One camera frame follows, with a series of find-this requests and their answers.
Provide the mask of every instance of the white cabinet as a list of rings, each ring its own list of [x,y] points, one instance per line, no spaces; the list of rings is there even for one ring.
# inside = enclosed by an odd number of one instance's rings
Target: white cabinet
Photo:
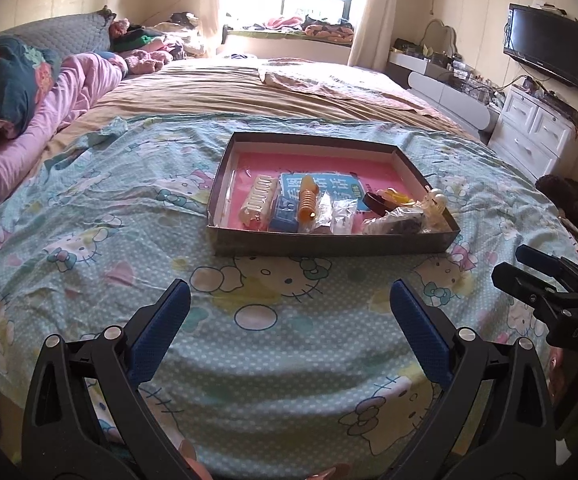
[[[489,147],[532,182],[567,176],[578,157],[578,131],[556,110],[512,87]]]

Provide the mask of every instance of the cardboard box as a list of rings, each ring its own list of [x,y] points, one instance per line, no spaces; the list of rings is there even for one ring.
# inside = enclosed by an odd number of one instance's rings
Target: cardboard box
[[[389,168],[400,185],[415,200],[422,200],[429,183],[397,147],[365,140],[296,134],[234,133],[218,167],[207,208],[207,230],[217,256],[379,256],[385,254],[441,253],[460,233],[458,224],[446,210],[446,231],[415,235],[316,235],[249,231],[234,228],[233,218],[242,203],[233,200],[236,179],[242,177],[239,162],[258,158],[271,160],[344,161],[345,168],[332,164],[327,171],[347,173],[358,167]],[[300,173],[304,168],[283,167]],[[250,172],[250,178],[266,174]]]

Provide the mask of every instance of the orange plastic item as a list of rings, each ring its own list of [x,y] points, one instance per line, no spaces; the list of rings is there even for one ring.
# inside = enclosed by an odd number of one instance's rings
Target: orange plastic item
[[[310,175],[303,176],[298,193],[298,222],[306,224],[316,217],[316,204],[320,188]]]

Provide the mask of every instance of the hello kitty blanket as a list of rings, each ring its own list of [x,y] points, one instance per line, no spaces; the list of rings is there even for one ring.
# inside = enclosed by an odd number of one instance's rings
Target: hello kitty blanket
[[[395,144],[444,190],[462,235],[435,255],[214,257],[205,210],[234,131]],[[556,215],[494,152],[447,133],[239,114],[116,119],[0,206],[0,389],[23,406],[47,335],[91,338],[182,278],[191,311],[140,386],[172,443],[185,436],[229,478],[305,478],[336,463],[374,478],[438,394],[389,311],[391,283],[405,278],[483,338],[531,338],[546,362],[545,326],[490,274],[522,243],[578,262]],[[98,384],[90,392],[120,438]]]

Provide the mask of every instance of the black flat screen tv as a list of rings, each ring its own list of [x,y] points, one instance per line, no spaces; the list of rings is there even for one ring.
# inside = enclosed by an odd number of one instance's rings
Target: black flat screen tv
[[[504,53],[578,88],[578,22],[548,10],[511,4]]]

